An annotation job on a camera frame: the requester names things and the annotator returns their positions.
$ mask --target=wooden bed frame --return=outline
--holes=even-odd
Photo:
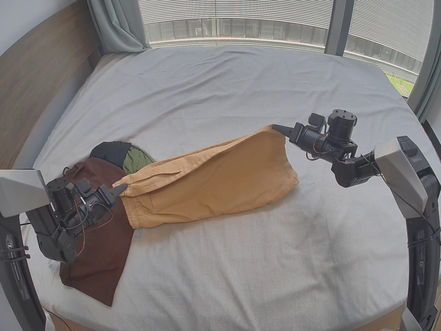
[[[0,57],[0,169],[14,168],[49,103],[88,58],[95,56],[96,64],[99,46],[87,3],[79,0],[37,25]]]

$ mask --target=curtain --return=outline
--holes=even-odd
[[[407,104],[416,114],[419,121],[426,120],[427,113],[441,91],[441,0],[434,0],[433,23],[426,56],[421,71]]]
[[[146,41],[138,0],[87,0],[96,31],[108,52],[142,52]]]

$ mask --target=building exterior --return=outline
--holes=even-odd
[[[255,45],[323,52],[333,0],[139,0],[155,46]],[[356,0],[346,57],[414,82],[433,0]]]

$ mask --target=mattress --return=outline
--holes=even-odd
[[[156,160],[304,124],[311,112],[356,114],[357,154],[408,135],[434,172],[424,130],[380,69],[324,54],[184,47],[103,60],[52,131],[34,167],[46,181],[102,141]],[[287,143],[300,184],[276,204],[144,228],[131,243],[111,308],[64,286],[24,226],[41,304],[96,330],[350,330],[407,295],[404,218],[380,178],[340,187],[331,165]]]

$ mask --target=brown garment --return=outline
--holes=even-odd
[[[102,184],[108,188],[125,175],[121,168],[99,158],[88,158],[75,164],[66,173],[71,183],[86,178],[96,190]],[[62,263],[59,276],[64,285],[74,287],[84,294],[112,306],[113,294],[123,273],[133,229],[127,220],[120,199],[112,207],[113,218],[105,226],[85,233],[85,247],[71,264]],[[98,221],[106,222],[110,214]],[[82,239],[77,241],[77,251],[82,248]]]
[[[121,194],[132,228],[190,222],[274,203],[299,180],[285,153],[285,136],[271,125],[235,140],[127,175]]]

